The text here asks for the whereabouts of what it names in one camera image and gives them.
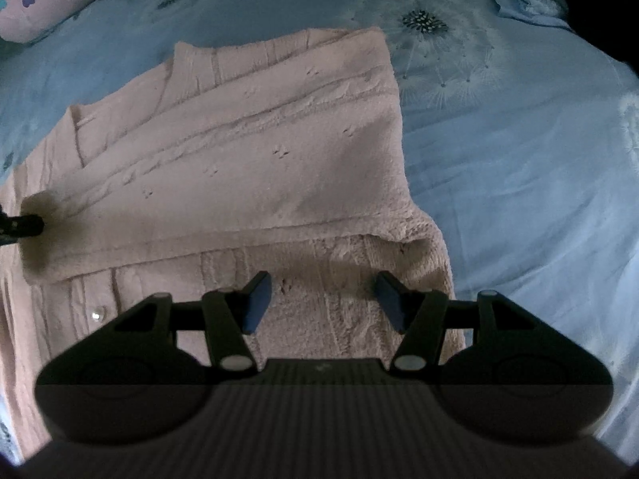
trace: bed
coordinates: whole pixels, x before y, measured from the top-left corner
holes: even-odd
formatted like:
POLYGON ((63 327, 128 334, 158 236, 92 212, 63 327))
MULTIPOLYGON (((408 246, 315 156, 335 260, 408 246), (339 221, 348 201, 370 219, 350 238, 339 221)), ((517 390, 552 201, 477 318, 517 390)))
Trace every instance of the bed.
POLYGON ((177 41, 377 25, 400 89, 411 195, 443 232, 456 296, 496 289, 600 358, 615 398, 597 437, 634 462, 639 78, 569 30, 497 10, 494 0, 97 0, 36 43, 0 43, 2 179, 68 105, 116 91, 177 41), (445 40, 414 34, 421 9, 445 40))

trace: wrinkled fabric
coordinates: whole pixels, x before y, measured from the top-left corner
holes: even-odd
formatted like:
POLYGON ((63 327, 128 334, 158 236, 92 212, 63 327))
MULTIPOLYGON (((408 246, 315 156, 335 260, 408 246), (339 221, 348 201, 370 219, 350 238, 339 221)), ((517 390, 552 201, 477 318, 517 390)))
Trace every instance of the wrinkled fabric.
MULTIPOLYGON (((48 440, 32 392, 42 365, 158 291, 197 300, 267 270, 272 305, 247 337, 260 365, 387 364, 401 338, 374 300, 376 273, 453 295, 442 235, 408 192, 401 124, 378 28, 179 43, 69 108, 0 190, 9 214, 46 222, 0 253, 2 378, 24 456, 48 440)), ((202 335, 179 333, 178 346, 206 363, 202 335)), ((453 332, 443 357, 462 347, 453 332)))

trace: black object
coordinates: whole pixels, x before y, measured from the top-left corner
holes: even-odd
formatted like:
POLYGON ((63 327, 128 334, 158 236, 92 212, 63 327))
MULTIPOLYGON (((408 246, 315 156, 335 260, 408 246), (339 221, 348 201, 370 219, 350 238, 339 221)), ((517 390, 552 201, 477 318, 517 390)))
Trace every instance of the black object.
POLYGON ((35 396, 53 436, 87 443, 131 443, 168 432, 201 408, 210 388, 253 376, 242 332, 260 323, 271 277, 258 273, 240 291, 215 291, 193 303, 156 293, 53 359, 35 396), (176 332, 206 332, 212 367, 176 348, 176 332))
POLYGON ((639 74, 639 0, 566 0, 568 24, 584 40, 639 74))
POLYGON ((44 230, 42 218, 35 214, 10 218, 0 206, 0 246, 17 243, 20 238, 39 236, 44 230))
MULTIPOLYGON (((578 437, 609 406, 603 364, 499 293, 452 301, 438 291, 410 291, 388 272, 379 273, 375 293, 405 332, 389 372, 374 360, 333 361, 322 380, 419 380, 471 430, 522 443, 578 437), (474 345, 439 365, 446 330, 459 328, 474 330, 474 345)), ((269 361, 258 374, 242 332, 257 328, 270 294, 270 275, 260 272, 241 291, 209 292, 198 302, 173 304, 165 293, 146 298, 42 370, 35 395, 48 429, 72 441, 131 443, 183 424, 229 379, 313 383, 318 361, 269 361), (175 347, 183 329, 205 331, 211 367, 175 347)))

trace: purple heart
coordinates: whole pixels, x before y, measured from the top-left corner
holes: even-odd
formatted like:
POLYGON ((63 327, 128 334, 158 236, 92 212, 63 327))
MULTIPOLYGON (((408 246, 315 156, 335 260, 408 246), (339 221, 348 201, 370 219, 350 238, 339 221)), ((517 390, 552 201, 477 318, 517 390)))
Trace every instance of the purple heart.
POLYGON ((36 0, 22 0, 22 5, 24 5, 24 7, 29 7, 30 5, 33 5, 36 2, 36 0))

